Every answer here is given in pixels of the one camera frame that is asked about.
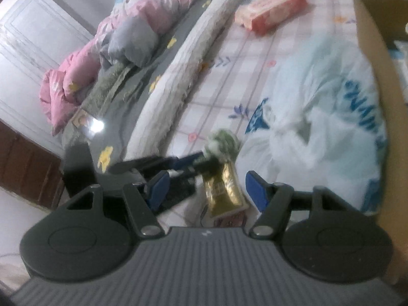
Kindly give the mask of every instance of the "white door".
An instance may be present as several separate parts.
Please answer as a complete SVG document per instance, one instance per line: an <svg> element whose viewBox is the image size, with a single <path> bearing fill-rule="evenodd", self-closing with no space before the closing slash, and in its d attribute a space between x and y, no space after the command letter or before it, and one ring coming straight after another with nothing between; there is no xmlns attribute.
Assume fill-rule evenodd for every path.
<svg viewBox="0 0 408 306"><path fill-rule="evenodd" d="M52 0L0 2L0 119L62 156L59 137L42 112L44 73L57 68L92 35Z"/></svg>

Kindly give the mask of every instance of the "yellow flower pattern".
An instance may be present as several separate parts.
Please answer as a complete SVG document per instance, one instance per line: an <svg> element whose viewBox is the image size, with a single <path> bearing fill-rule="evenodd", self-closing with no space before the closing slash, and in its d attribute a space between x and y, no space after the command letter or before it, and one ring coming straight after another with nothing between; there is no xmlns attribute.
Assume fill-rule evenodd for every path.
<svg viewBox="0 0 408 306"><path fill-rule="evenodd" d="M336 16L334 18L334 22L335 23L345 23L347 21L347 18L342 17L342 16Z"/></svg>
<svg viewBox="0 0 408 306"><path fill-rule="evenodd" d="M99 155L98 168L100 168L103 173L106 172L106 169L111 163L112 152L113 152L113 147L107 146Z"/></svg>
<svg viewBox="0 0 408 306"><path fill-rule="evenodd" d="M203 4L203 8L206 8L210 5L211 0L207 0L204 4Z"/></svg>
<svg viewBox="0 0 408 306"><path fill-rule="evenodd" d="M160 76L157 76L156 79L155 79L155 81L150 84L149 93L152 93L152 92L154 91L154 89L156 88L156 85L157 85L157 83L159 82L160 78L162 78L161 75L160 75Z"/></svg>
<svg viewBox="0 0 408 306"><path fill-rule="evenodd" d="M175 37L171 38L169 43L167 44L167 49L170 49L173 47L173 45L177 42L177 39Z"/></svg>
<svg viewBox="0 0 408 306"><path fill-rule="evenodd" d="M69 88L69 90L70 90L71 93L74 93L74 92L76 92L76 91L79 90L79 86L78 86L78 84L76 84L76 83L71 83L71 84L68 86L68 88Z"/></svg>

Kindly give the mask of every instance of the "white plastic bag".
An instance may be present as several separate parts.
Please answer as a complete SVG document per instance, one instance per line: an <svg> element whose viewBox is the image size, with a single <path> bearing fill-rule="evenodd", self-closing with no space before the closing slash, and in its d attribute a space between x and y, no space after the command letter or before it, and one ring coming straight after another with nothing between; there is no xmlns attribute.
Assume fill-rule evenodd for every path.
<svg viewBox="0 0 408 306"><path fill-rule="evenodd" d="M315 36L269 75L246 129L239 181L256 171L296 190L327 186L362 211L380 201L385 122L371 65L354 44Z"/></svg>

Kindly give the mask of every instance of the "cardboard box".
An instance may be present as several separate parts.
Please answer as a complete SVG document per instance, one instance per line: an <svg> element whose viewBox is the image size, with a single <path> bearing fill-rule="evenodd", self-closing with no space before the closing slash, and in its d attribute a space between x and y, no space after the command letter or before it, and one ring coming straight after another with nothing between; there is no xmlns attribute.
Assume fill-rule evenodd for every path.
<svg viewBox="0 0 408 306"><path fill-rule="evenodd" d="M394 243L386 278L394 284L408 273L408 112L387 45L408 41L408 1L354 0L354 9L359 46L373 66L387 122L388 157L378 224Z"/></svg>

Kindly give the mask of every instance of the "pillow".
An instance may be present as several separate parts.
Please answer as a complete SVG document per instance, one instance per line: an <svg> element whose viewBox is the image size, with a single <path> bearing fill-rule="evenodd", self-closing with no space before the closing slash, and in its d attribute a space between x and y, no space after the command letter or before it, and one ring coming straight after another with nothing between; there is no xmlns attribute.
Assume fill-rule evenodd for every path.
<svg viewBox="0 0 408 306"><path fill-rule="evenodd" d="M108 60L123 62L128 60L142 68L151 60L158 43L158 35L144 18L130 17L112 34Z"/></svg>

